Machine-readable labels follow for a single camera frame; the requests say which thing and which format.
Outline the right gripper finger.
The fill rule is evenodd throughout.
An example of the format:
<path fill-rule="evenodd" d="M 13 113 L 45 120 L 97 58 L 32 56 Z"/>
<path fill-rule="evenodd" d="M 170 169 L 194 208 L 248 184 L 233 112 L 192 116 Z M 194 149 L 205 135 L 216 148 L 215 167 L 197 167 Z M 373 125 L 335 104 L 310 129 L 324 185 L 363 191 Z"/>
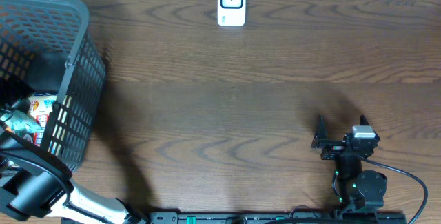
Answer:
<path fill-rule="evenodd" d="M 375 130 L 370 126 L 365 115 L 360 116 L 359 137 L 360 138 L 375 138 L 377 136 Z"/>
<path fill-rule="evenodd" d="M 318 116 L 316 131 L 312 141 L 313 147 L 323 147 L 327 142 L 327 131 L 325 128 L 325 122 L 321 115 Z"/>

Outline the light green candy packet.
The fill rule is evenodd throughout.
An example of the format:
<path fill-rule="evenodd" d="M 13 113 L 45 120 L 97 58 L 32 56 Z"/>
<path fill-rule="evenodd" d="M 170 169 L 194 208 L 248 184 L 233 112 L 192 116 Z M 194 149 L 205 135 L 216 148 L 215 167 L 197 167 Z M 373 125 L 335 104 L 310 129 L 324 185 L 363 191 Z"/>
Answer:
<path fill-rule="evenodd" d="M 20 110 L 2 110 L 1 126 L 11 132 L 35 133 L 44 131 L 44 128 L 34 117 Z"/>

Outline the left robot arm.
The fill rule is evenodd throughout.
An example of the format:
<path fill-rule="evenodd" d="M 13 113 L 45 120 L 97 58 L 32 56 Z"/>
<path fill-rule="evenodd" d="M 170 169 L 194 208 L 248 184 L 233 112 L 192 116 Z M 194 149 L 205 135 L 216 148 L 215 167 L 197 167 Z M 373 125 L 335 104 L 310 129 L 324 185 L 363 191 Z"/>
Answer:
<path fill-rule="evenodd" d="M 1 183 L 1 213 L 17 220 L 59 217 L 76 223 L 149 223 L 150 218 L 117 198 L 76 184 L 55 155 L 1 130 L 1 160 L 19 166 Z"/>

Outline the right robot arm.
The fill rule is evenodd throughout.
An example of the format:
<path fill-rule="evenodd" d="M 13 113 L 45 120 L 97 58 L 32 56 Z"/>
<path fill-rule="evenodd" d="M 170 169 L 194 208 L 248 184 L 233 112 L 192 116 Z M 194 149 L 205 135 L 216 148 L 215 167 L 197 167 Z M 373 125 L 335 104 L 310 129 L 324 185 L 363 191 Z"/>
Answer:
<path fill-rule="evenodd" d="M 387 178 L 374 170 L 364 170 L 362 160 L 368 159 L 378 146 L 380 137 L 365 116 L 340 140 L 327 136 L 325 121 L 318 118 L 312 148 L 320 149 L 322 160 L 334 161 L 333 191 L 341 200 L 345 212 L 375 212 L 384 206 Z"/>

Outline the white barcode scanner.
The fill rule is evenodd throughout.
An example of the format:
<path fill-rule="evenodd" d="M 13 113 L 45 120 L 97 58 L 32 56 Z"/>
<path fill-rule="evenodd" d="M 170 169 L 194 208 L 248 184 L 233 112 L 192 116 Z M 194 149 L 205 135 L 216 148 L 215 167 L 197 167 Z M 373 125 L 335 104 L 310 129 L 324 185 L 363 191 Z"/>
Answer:
<path fill-rule="evenodd" d="M 240 27 L 245 24 L 246 0 L 218 0 L 217 23 L 220 26 Z"/>

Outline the grey plastic mesh basket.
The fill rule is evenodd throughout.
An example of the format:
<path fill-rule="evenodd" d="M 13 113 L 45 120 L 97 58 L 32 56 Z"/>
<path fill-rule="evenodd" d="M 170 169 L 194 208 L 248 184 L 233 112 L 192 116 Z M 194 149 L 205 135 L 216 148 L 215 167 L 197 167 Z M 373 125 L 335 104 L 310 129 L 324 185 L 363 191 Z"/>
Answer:
<path fill-rule="evenodd" d="M 1 79 L 55 94 L 41 148 L 80 168 L 105 84 L 106 68 L 80 0 L 1 0 Z"/>

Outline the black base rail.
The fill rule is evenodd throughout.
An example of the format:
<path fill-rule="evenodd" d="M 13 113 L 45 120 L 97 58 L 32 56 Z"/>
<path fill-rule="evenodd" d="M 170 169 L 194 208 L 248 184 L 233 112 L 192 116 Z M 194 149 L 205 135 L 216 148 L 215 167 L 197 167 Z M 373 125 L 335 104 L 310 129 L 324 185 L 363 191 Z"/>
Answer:
<path fill-rule="evenodd" d="M 178 213 L 152 212 L 149 214 L 152 224 L 267 224 L 267 223 L 374 223 L 406 224 L 404 214 L 343 214 L 308 212 L 293 213 Z"/>

